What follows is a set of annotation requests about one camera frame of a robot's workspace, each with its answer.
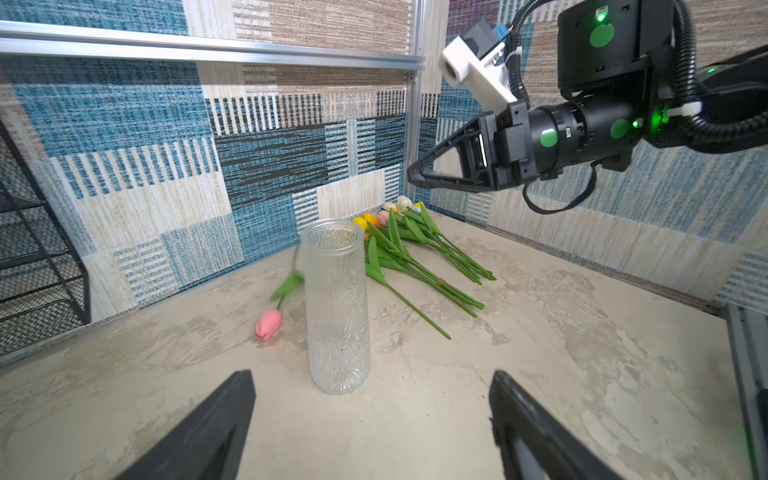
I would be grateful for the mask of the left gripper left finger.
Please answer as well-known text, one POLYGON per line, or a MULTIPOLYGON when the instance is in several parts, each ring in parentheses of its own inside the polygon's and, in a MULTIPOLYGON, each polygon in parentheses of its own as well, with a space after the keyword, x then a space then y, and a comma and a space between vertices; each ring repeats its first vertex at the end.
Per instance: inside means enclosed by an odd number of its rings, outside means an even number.
POLYGON ((255 401, 252 373, 234 372, 118 477, 236 478, 255 401))

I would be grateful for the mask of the tulip bunch yellow orange pink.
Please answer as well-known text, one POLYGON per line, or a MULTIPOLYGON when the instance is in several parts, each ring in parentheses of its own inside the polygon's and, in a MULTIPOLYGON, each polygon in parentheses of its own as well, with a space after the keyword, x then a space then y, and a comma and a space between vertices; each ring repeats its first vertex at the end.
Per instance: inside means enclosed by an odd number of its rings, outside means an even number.
POLYGON ((437 292, 444 295, 470 316, 474 318, 478 316, 478 312, 485 308, 484 303, 462 291, 459 287, 451 284, 418 261, 407 248, 407 244, 411 242, 405 242, 405 249, 402 250, 401 245, 398 243, 399 237, 397 230, 392 232, 393 237, 396 240, 396 243, 393 243, 389 237, 379 229, 378 222, 374 215, 375 214, 366 212, 354 219, 354 223, 362 229, 364 234, 364 245, 369 238, 375 237, 383 257, 389 257, 400 266, 403 266, 406 273, 415 277, 416 280, 434 288, 437 292))

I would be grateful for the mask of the clear glass vase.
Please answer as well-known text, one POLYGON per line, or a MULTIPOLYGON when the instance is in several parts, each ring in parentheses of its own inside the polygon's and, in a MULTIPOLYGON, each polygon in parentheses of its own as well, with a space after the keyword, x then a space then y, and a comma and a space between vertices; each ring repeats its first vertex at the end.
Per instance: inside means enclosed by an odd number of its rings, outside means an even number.
POLYGON ((318 220, 301 250, 311 378, 325 393, 352 392, 371 368, 364 232, 351 220, 318 220))

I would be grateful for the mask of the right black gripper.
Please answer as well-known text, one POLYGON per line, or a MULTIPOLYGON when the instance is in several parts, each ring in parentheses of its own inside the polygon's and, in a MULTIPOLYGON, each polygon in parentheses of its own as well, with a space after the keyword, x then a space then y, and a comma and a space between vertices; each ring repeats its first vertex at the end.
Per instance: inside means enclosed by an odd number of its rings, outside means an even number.
POLYGON ((427 189, 490 192, 538 177, 527 103, 485 112, 424 154, 407 170, 410 184, 427 189))

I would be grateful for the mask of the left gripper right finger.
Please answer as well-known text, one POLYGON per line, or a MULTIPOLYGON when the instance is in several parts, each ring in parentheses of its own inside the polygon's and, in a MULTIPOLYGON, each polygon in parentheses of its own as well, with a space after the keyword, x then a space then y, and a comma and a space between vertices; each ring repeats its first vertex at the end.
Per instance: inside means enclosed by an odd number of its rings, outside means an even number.
POLYGON ((491 423, 507 479, 618 479, 503 370, 489 390, 491 423))

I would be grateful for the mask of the pink tulip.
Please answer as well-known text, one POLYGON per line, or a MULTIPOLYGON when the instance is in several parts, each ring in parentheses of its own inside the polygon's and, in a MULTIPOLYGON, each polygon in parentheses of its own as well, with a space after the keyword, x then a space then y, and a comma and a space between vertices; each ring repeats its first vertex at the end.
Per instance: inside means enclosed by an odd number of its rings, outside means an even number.
POLYGON ((294 251, 289 275, 270 296, 270 300, 275 303, 274 307, 264 311, 256 323, 254 338, 257 341, 266 342, 280 330, 283 323, 282 309, 285 300, 294 290, 304 284, 305 276, 298 266, 300 252, 301 245, 298 245, 294 251))

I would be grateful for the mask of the white tulip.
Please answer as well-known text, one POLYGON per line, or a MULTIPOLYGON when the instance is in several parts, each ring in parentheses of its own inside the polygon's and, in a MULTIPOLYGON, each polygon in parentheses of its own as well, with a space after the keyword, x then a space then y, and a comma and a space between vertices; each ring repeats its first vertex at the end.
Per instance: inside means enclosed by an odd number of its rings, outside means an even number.
POLYGON ((387 289, 443 338, 452 339, 442 326, 432 319, 417 302, 414 302, 414 293, 409 290, 409 287, 415 286, 416 278, 406 273, 405 268, 394 260, 383 257, 375 237, 365 242, 365 273, 369 279, 387 289))

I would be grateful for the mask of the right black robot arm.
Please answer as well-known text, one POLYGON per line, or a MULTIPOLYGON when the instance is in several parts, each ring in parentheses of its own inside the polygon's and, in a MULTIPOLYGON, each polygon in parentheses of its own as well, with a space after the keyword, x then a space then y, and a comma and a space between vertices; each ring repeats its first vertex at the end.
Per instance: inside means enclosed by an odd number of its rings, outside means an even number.
POLYGON ((443 50, 446 82, 481 113, 424 154, 411 184, 471 193, 557 178, 573 165, 626 170, 634 147, 730 153, 767 142, 767 51, 705 67, 681 1, 584 1, 557 19, 562 102, 532 107, 522 75, 525 3, 498 36, 477 21, 443 50))

